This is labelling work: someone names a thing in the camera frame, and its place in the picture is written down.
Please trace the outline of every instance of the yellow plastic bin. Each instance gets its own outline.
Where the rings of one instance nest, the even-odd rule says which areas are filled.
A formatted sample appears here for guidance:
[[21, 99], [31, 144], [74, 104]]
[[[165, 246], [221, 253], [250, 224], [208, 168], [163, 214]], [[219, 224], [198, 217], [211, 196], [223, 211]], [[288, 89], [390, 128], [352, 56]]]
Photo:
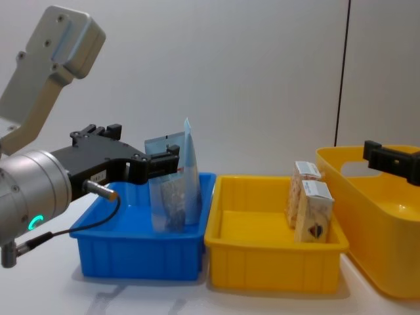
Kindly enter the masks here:
[[348, 242], [332, 218], [327, 243], [295, 243], [284, 209], [289, 177], [217, 178], [205, 244], [220, 288], [333, 293]]
[[420, 298], [420, 187], [386, 173], [343, 176], [345, 163], [363, 161], [363, 147], [321, 148], [317, 156], [335, 199], [334, 213], [350, 242], [352, 260], [384, 293]]

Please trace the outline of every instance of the white table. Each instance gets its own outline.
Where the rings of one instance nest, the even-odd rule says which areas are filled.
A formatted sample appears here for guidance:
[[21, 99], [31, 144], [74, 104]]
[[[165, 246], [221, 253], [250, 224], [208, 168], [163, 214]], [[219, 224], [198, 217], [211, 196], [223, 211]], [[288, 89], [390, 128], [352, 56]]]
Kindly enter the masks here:
[[[27, 233], [18, 243], [46, 231], [68, 228], [95, 199], [73, 202], [60, 217]], [[0, 268], [0, 314], [419, 314], [420, 301], [378, 294], [346, 256], [335, 295], [215, 291], [202, 274], [198, 283], [84, 278], [77, 242], [57, 237]]]

